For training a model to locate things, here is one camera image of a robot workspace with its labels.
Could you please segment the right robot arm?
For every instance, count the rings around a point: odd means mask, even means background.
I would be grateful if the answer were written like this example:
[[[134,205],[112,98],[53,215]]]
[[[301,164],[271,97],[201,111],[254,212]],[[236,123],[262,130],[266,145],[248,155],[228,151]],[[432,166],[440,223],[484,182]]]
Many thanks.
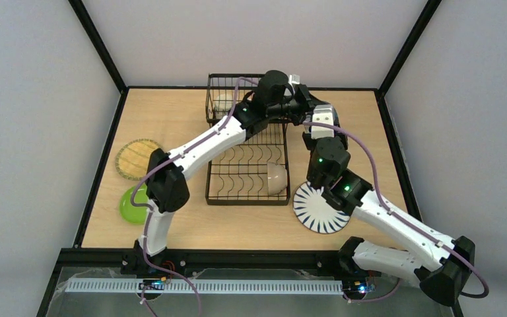
[[[294,194],[296,218],[319,234],[337,233],[352,218],[380,229],[404,249],[385,248],[352,236],[339,251],[341,267],[350,274],[379,271],[393,275],[417,286],[438,304],[454,306],[471,275],[474,243],[424,225],[378,194],[370,182],[348,169],[351,155],[344,137],[313,139],[304,132],[302,138],[310,161],[307,181]]]

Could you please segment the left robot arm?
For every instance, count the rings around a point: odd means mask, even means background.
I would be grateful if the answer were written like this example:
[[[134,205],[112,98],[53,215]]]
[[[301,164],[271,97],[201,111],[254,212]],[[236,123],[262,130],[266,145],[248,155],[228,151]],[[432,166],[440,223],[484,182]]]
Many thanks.
[[[155,150],[145,176],[135,186],[147,187],[147,217],[138,239],[145,259],[167,247],[174,213],[189,200],[187,181],[205,164],[227,149],[263,131],[271,120],[285,119],[299,124],[313,108],[308,87],[297,75],[271,70],[255,81],[238,77],[231,108],[217,123],[192,141],[164,152]]]

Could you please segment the white ceramic bowl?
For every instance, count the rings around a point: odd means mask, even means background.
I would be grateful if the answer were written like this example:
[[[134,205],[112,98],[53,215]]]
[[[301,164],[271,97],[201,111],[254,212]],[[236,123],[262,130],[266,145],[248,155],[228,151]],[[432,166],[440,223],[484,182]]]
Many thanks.
[[[267,163],[267,193],[270,196],[279,195],[288,184],[286,168],[275,162]]]

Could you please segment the beige patterned mug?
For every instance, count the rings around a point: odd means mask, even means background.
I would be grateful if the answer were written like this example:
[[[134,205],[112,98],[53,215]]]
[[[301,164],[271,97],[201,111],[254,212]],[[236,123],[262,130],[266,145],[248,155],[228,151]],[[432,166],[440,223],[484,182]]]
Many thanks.
[[[227,115],[232,108],[234,98],[231,94],[220,94],[213,99],[213,113],[216,119]]]

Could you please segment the black wire dish rack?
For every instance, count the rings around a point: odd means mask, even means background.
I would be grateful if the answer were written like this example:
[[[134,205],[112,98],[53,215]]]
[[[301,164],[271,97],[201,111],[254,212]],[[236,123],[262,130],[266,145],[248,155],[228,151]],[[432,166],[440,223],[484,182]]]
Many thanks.
[[[211,73],[207,79],[205,112],[212,126],[221,119],[213,113],[213,99],[220,94],[231,94],[238,89],[238,100],[254,89],[261,74]],[[274,120],[263,131],[245,143],[236,145],[211,162],[207,167],[205,199],[209,205],[287,205],[290,199],[290,178],[287,187],[279,194],[267,193],[267,163],[275,162],[289,171],[287,125]]]

